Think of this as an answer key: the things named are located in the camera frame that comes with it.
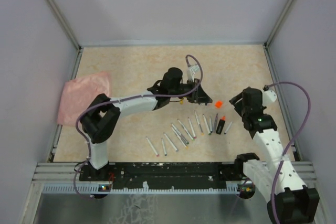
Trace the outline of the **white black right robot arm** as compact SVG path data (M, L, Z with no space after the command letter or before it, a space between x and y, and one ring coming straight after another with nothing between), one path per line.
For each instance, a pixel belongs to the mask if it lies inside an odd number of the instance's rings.
M268 87L248 87L230 99L244 129L265 156L262 162L255 153L237 155L234 172L239 179L250 179L262 194L272 223L311 223L320 196L296 172L274 119L264 112L276 100L276 93Z

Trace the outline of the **light green capped marker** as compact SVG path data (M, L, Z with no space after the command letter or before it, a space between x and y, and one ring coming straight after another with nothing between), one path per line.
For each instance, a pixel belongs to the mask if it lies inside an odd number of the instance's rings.
M192 137L192 135L190 134L190 132L188 131L188 129L186 128L186 126L182 123L182 121L180 119L177 119L177 121L179 122L179 124L181 125L181 127L183 128L183 130L187 133L187 135L189 136L189 138L194 141L194 138Z

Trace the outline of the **dark green capped marker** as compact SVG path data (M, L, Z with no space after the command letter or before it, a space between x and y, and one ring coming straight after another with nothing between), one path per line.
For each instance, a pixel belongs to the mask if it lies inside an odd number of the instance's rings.
M204 120L204 124L205 124L205 126L206 126L207 134L208 134L208 135L211 135L212 133L211 133L211 131L210 131L209 124L208 124L208 122L207 122L207 118L206 118L206 116L205 116L204 114L203 114L203 120Z

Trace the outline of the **grey blue capped marker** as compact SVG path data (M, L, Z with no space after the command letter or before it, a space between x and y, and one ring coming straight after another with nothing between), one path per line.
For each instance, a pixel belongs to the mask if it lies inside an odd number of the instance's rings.
M173 141L169 138L169 136L166 133L163 133L165 138L168 140L168 142L170 143L170 145L173 147L173 149L175 150L175 152L178 152L179 149L176 147L176 145L173 143Z

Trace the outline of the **yellow capped white marker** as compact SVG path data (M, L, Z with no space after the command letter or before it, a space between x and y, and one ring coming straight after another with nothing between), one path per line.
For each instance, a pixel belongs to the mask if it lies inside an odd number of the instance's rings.
M185 142L182 140L182 138L180 137L180 135L177 133L177 131L173 128L173 127L171 127L171 129L172 129L172 131L174 132L174 134L177 136L177 138L180 140L180 142L182 143L182 145L186 148L186 149L188 149L188 146L185 144Z

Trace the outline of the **black capped white marker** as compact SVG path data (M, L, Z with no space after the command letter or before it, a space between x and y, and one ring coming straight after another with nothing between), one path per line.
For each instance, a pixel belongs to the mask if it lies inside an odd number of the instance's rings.
M213 120L212 117L209 117L209 126L210 126L210 132L213 133Z

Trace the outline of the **orange highlighter cap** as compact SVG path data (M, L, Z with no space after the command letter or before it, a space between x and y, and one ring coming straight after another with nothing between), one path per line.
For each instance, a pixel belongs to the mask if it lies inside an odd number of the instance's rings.
M222 102L222 101L217 101L217 102L215 103L215 107L216 107L216 108L221 108L222 105L223 105L223 102Z

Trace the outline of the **orange highlighter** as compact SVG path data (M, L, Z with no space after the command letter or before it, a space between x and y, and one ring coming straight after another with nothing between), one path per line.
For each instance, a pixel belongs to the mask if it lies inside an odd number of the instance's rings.
M216 128L216 134L221 135L224 125L225 125L225 116L223 116L219 121L218 121L218 125Z

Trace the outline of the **grey purple pen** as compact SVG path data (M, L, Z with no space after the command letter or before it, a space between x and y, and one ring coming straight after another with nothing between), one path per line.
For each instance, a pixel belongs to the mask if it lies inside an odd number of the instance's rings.
M214 120L214 126L213 126L214 132L216 131L216 128L217 128L217 122L218 122L218 113L216 114L215 120Z

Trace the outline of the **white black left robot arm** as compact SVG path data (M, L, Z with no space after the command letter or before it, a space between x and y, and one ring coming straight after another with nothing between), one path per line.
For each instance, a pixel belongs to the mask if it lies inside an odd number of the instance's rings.
M188 67L188 79L183 82L181 69L172 67L161 80L146 91L123 98L109 98L99 94L75 122L76 130L88 145L86 163L90 173L98 180L108 177L109 164L106 141L113 134L119 119L145 111L155 111L171 103L172 98L186 98L189 103L208 105L212 99L203 90L203 69L198 65Z

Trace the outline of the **pink capped marker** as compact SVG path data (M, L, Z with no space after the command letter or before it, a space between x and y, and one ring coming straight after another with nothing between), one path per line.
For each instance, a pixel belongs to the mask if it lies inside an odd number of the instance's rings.
M192 137L193 137L193 139L195 140L195 139L197 138L197 136L196 136L196 134L195 134L195 131L194 131L194 128L193 128L193 125L192 125L192 121L191 121L191 119L190 119L189 117L188 117L187 119L188 119L188 123L189 123L190 128L191 128Z

